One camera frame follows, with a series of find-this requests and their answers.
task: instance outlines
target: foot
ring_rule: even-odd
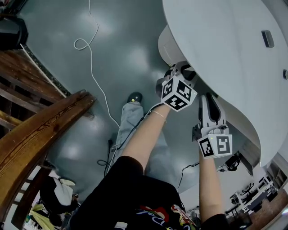
[[[134,93],[131,93],[130,96],[128,97],[127,103],[129,102],[141,103],[141,101],[142,101],[142,94],[140,94],[139,92],[134,92]]]

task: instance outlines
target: yellow cloth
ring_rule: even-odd
[[[36,211],[42,210],[44,205],[42,204],[36,204],[30,211],[30,214],[34,217],[34,219],[38,222],[38,224],[44,229],[44,230],[54,230],[54,225],[51,224],[50,220],[43,215],[40,215]]]

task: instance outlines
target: white cube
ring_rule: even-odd
[[[162,83],[161,102],[176,112],[192,104],[197,93],[178,77],[173,76],[168,82]]]
[[[208,134],[198,140],[205,159],[232,155],[232,135]]]

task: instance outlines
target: black t-shirt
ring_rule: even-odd
[[[143,175],[134,158],[123,156],[80,206],[71,229],[193,230],[172,185]],[[224,214],[211,217],[202,230],[228,229]]]

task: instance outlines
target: tabletop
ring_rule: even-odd
[[[288,47],[261,0],[163,0],[168,26],[201,79],[253,125],[261,166],[288,132]],[[265,46],[269,30],[274,47]]]

